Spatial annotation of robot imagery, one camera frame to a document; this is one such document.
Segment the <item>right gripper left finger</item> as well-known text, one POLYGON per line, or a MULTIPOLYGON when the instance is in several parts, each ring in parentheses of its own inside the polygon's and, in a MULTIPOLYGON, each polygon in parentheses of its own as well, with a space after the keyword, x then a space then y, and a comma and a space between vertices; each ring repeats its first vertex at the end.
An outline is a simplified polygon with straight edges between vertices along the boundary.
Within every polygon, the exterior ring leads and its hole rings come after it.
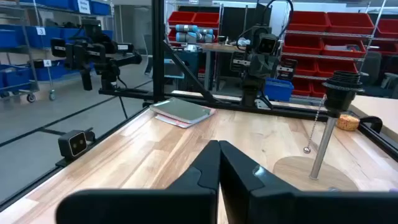
POLYGON ((91 189, 65 197, 57 224, 217 224, 221 148, 210 141, 165 189, 91 189))

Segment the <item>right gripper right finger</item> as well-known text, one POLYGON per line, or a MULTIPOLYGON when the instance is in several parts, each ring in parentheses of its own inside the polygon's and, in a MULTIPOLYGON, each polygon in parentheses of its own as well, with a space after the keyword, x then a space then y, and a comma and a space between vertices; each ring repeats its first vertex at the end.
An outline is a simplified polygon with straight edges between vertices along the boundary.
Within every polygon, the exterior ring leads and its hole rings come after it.
POLYGON ((229 224, 398 224, 398 193, 301 191, 219 142, 229 224))

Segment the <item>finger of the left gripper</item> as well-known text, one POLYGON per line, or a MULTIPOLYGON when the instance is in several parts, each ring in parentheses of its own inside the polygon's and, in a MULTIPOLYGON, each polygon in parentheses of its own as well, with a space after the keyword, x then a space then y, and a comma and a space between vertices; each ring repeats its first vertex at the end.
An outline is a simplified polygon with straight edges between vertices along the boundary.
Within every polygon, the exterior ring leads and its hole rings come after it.
POLYGON ((277 57, 274 55, 265 55, 264 56, 265 63, 265 74, 266 78, 271 78, 275 75, 275 71, 277 68, 277 57))
POLYGON ((249 75, 257 78, 262 78, 264 73, 262 71, 264 56, 261 54, 250 54, 248 59, 250 61, 249 75))

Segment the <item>table lamp with black socket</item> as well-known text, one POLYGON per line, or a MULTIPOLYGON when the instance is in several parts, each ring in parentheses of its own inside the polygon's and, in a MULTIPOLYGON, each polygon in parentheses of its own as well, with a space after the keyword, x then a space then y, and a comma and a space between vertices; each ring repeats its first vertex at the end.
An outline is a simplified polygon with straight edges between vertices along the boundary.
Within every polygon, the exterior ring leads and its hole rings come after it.
POLYGON ((274 164, 273 173, 300 190, 329 191, 329 187, 357 191, 356 184, 342 171, 324 162, 335 124, 341 113, 348 110, 358 92, 363 91, 360 76, 351 72, 334 72, 323 83, 326 88, 324 106, 328 120, 317 150, 316 157, 290 156, 274 164))

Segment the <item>red plastic storage bin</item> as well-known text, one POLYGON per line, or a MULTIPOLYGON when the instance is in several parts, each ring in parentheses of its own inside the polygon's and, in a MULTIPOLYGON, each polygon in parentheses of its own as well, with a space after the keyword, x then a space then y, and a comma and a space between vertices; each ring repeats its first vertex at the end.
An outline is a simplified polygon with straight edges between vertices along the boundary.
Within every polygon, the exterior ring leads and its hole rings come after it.
POLYGON ((366 50, 361 40, 322 38, 322 54, 334 57, 361 58, 366 50))
POLYGON ((323 50, 321 38, 304 34, 287 34, 285 36, 283 53, 319 55, 323 50))
POLYGON ((316 98, 322 98, 326 93, 326 88, 323 86, 323 82, 314 81, 312 82, 311 96, 316 98))
POLYGON ((297 61, 295 74, 303 76, 315 76, 317 72, 317 61, 313 58, 297 57, 294 58, 297 61))
POLYGON ((214 12, 197 12, 192 23, 198 27, 218 28, 220 15, 214 12))
POLYGON ((312 93, 311 81, 303 78, 294 78, 292 80, 294 90, 293 95, 310 96, 312 93))
POLYGON ((325 32, 330 27, 330 20, 325 12, 295 11, 289 19, 287 30, 325 32))
POLYGON ((387 39, 398 39, 398 19, 380 19, 376 37, 387 39))
POLYGON ((328 12, 330 21, 329 32, 341 34, 370 35, 374 30, 374 24, 366 13, 352 12, 328 12))
POLYGON ((357 73, 356 65, 353 61, 318 59, 316 77, 330 78, 335 71, 357 73))
POLYGON ((195 15, 195 12, 174 11, 167 19, 167 22, 170 26, 191 25, 195 15))

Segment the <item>blue plastic storage bin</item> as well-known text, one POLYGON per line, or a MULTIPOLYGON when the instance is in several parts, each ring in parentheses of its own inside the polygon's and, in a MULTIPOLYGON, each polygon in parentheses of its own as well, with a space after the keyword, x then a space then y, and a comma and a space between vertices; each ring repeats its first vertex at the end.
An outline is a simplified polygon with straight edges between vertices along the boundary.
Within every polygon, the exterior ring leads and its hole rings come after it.
POLYGON ((38 35, 36 27, 38 26, 27 26, 27 38, 29 45, 35 48, 47 48, 51 47, 52 38, 60 38, 60 28, 58 27, 44 27, 46 35, 38 35))
POLYGON ((53 60, 52 66, 49 67, 49 69, 36 68, 35 72, 38 81, 49 81, 50 79, 56 80, 62 78, 67 73, 63 60, 53 60))
POLYGON ((18 47, 19 43, 14 30, 0 29, 0 48, 18 47))
POLYGON ((0 64, 0 91, 29 90, 31 69, 15 65, 0 64))
POLYGON ((83 37, 85 36, 85 31, 83 29, 75 29, 75 28, 61 28, 60 29, 60 38, 63 39, 66 43, 74 43, 74 40, 71 40, 71 37, 83 37))
POLYGON ((293 90, 294 86, 290 81, 267 78, 264 94, 270 100, 289 101, 293 90))
POLYGON ((107 16, 111 14, 111 7, 107 3, 91 0, 90 8, 93 15, 107 16))

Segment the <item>wooden workbench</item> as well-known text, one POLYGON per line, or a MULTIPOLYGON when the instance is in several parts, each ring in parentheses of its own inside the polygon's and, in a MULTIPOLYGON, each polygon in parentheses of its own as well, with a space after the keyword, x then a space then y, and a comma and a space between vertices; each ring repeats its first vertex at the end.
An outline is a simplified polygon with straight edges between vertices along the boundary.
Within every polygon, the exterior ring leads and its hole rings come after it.
POLYGON ((221 45, 218 43, 202 43, 202 52, 206 54, 205 62, 205 76, 204 76, 204 87, 206 90, 211 91, 214 80, 214 53, 233 53, 233 52, 244 52, 245 48, 239 50, 236 46, 232 45, 221 45))

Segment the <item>black divider panel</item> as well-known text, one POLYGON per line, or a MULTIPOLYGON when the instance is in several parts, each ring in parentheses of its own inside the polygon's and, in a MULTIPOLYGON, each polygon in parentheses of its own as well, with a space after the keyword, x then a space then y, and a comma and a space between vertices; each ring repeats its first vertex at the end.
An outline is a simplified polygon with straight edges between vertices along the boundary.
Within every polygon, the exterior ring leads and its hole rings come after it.
MULTIPOLYGON (((224 9, 221 35, 227 36, 229 40, 235 41, 246 29, 261 23, 261 17, 265 5, 259 4, 256 8, 226 7, 224 9)), ((230 70, 232 53, 220 53, 218 66, 221 77, 239 78, 238 72, 230 70)))

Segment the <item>grey office chair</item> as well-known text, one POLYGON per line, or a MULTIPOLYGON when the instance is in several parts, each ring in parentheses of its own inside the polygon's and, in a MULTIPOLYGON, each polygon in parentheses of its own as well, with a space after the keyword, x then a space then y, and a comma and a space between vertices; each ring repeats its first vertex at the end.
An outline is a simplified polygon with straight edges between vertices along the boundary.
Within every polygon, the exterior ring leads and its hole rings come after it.
POLYGON ((361 82, 364 86, 371 86, 379 78, 382 55, 379 52, 368 52, 361 67, 361 73, 368 75, 361 76, 361 82))

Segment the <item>green notebook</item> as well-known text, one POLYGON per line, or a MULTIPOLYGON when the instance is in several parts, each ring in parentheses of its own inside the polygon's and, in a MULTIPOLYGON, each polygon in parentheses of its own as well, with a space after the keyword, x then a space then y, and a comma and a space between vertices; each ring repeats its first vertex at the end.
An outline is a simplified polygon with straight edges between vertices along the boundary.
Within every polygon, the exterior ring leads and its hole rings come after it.
POLYGON ((150 109, 168 118, 181 121, 183 123, 195 124, 215 113, 215 109, 200 106, 178 98, 170 98, 150 105, 150 109))

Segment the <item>grey wheeled shelving cart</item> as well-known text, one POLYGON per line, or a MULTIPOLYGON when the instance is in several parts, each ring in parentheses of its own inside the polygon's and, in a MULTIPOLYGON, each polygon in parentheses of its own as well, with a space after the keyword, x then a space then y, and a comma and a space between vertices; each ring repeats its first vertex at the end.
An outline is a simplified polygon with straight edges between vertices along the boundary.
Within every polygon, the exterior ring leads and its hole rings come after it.
POLYGON ((107 16, 91 13, 91 0, 0 0, 0 29, 14 30, 18 47, 0 48, 0 64, 29 67, 31 69, 29 90, 5 91, 1 88, 0 100, 8 101, 12 97, 25 96, 29 103, 36 101, 35 93, 41 83, 53 84, 53 81, 38 81, 35 69, 44 67, 43 60, 61 60, 51 53, 51 47, 35 48, 29 45, 27 26, 58 27, 79 29, 83 19, 99 20, 105 34, 113 36, 114 0, 95 0, 107 3, 111 14, 107 16))

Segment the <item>black aluminium table frame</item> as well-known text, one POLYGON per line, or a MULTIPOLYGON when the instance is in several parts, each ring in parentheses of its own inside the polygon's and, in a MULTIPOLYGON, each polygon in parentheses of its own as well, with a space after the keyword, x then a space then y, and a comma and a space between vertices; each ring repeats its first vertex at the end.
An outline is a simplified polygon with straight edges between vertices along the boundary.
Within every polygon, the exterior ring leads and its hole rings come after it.
MULTIPOLYGON (((152 1, 152 31, 154 34, 154 42, 152 44, 154 48, 154 62, 160 64, 161 59, 164 57, 164 52, 169 48, 169 45, 164 42, 164 0, 156 0, 152 1)), ((163 75, 160 73, 164 71, 163 65, 158 65, 161 68, 155 68, 154 72, 154 93, 153 96, 149 96, 150 100, 154 100, 155 103, 158 103, 160 100, 164 100, 170 96, 177 96, 183 98, 185 100, 198 103, 200 105, 205 105, 210 107, 214 107, 218 110, 218 113, 223 112, 225 113, 234 113, 236 114, 239 111, 240 114, 245 115, 245 118, 249 119, 249 115, 252 116, 253 114, 262 114, 264 118, 271 118, 273 117, 286 117, 297 119, 300 121, 310 120, 316 117, 316 112, 314 109, 308 108, 300 108, 300 107, 292 107, 292 106, 281 106, 276 105, 273 106, 273 110, 262 110, 256 108, 245 108, 239 105, 229 105, 227 103, 221 104, 220 102, 215 103, 215 100, 208 101, 206 97, 199 98, 198 96, 189 95, 188 93, 173 93, 173 94, 166 94, 164 92, 163 85, 161 86, 161 82, 163 81, 163 75)), ((114 165, 116 164, 116 159, 111 158, 111 156, 105 155, 107 152, 109 155, 111 152, 125 150, 128 147, 128 143, 132 143, 132 139, 127 139, 128 136, 124 136, 122 134, 128 134, 127 131, 136 132, 139 129, 142 129, 145 123, 149 122, 154 117, 154 113, 149 111, 149 106, 144 107, 142 110, 137 112, 136 114, 126 118, 122 123, 115 126, 113 129, 110 129, 107 133, 103 134, 102 136, 98 137, 94 143, 89 145, 88 150, 81 154, 79 158, 75 159, 74 161, 68 161, 62 159, 59 161, 55 168, 51 169, 47 173, 40 176, 37 180, 33 181, 27 187, 22 188, 22 190, 16 192, 12 195, 9 199, 5 200, 4 202, 0 203, 0 214, 4 213, 9 210, 11 211, 12 208, 17 208, 17 210, 22 212, 23 206, 28 206, 28 211, 32 210, 35 206, 39 206, 39 201, 35 201, 29 199, 34 196, 35 193, 50 193, 50 189, 45 189, 45 185, 56 187, 55 184, 63 184, 63 190, 68 190, 67 193, 72 192, 72 187, 76 190, 78 187, 77 184, 74 182, 66 183, 68 178, 72 178, 72 174, 76 173, 77 171, 86 172, 85 175, 89 176, 89 171, 94 174, 94 165, 92 167, 88 167, 90 161, 97 162, 96 165, 101 165, 104 162, 112 162, 114 165)), ((389 142, 388 139, 383 138, 377 133, 375 130, 371 129, 369 126, 365 124, 359 125, 360 129, 359 132, 362 133, 361 139, 369 139, 367 141, 372 141, 374 147, 377 147, 379 151, 384 151, 384 154, 388 154, 390 160, 395 160, 395 166, 398 166, 398 148, 394 146, 393 143, 389 142)), ((53 198, 54 200, 60 201, 61 192, 56 195, 59 198, 53 198)))

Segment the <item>black frame bracket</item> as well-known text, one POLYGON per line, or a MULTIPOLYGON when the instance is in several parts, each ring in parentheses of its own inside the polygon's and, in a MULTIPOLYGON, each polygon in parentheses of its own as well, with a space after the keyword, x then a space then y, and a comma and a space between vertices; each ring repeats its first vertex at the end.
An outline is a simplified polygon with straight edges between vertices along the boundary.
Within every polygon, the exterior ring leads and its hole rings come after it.
POLYGON ((383 127, 381 118, 377 116, 367 116, 359 119, 361 124, 368 124, 368 126, 375 132, 380 133, 383 127))

